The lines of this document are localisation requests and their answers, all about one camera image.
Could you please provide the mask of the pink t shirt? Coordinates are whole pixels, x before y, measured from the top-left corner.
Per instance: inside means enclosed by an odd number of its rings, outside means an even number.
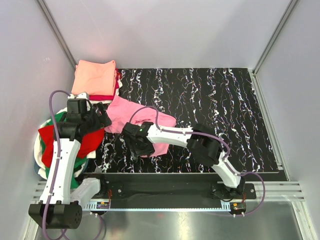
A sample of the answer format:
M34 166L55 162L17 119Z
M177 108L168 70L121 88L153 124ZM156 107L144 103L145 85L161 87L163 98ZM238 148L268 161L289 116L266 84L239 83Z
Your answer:
M139 109L145 106L128 101L119 96L115 96L111 104L107 107L106 113L110 118L112 124L105 127L104 130L111 134L120 134L126 123L130 122L132 115ZM156 110L146 107L140 110L133 116L131 123L134 125L141 125L143 122L156 122ZM159 112L158 124L165 127L175 127L176 119L173 116ZM155 152L151 154L151 157L165 155L168 152L169 144L156 143L153 144Z

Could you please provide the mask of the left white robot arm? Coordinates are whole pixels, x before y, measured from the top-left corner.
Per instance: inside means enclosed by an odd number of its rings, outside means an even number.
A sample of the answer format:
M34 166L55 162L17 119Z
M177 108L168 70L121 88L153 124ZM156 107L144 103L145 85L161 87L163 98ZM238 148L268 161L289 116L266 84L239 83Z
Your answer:
M45 188L39 203L28 209L29 216L42 229L77 229L83 207L93 196L103 198L108 193L107 184L97 178L84 179L75 190L71 190L71 182L83 138L103 131L111 123L102 103L68 101L66 113L53 125L53 156Z

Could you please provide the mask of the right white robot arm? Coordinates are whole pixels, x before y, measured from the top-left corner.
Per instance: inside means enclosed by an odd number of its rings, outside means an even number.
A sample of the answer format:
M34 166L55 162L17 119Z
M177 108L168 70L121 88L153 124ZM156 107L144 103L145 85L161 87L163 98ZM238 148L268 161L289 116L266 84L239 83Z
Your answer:
M193 127L178 128L153 122L141 125L128 122L121 134L135 161L155 154L156 144L179 146L189 150L199 164L218 174L228 198L239 198L245 192L244 178L228 160L229 146L205 125L198 123Z

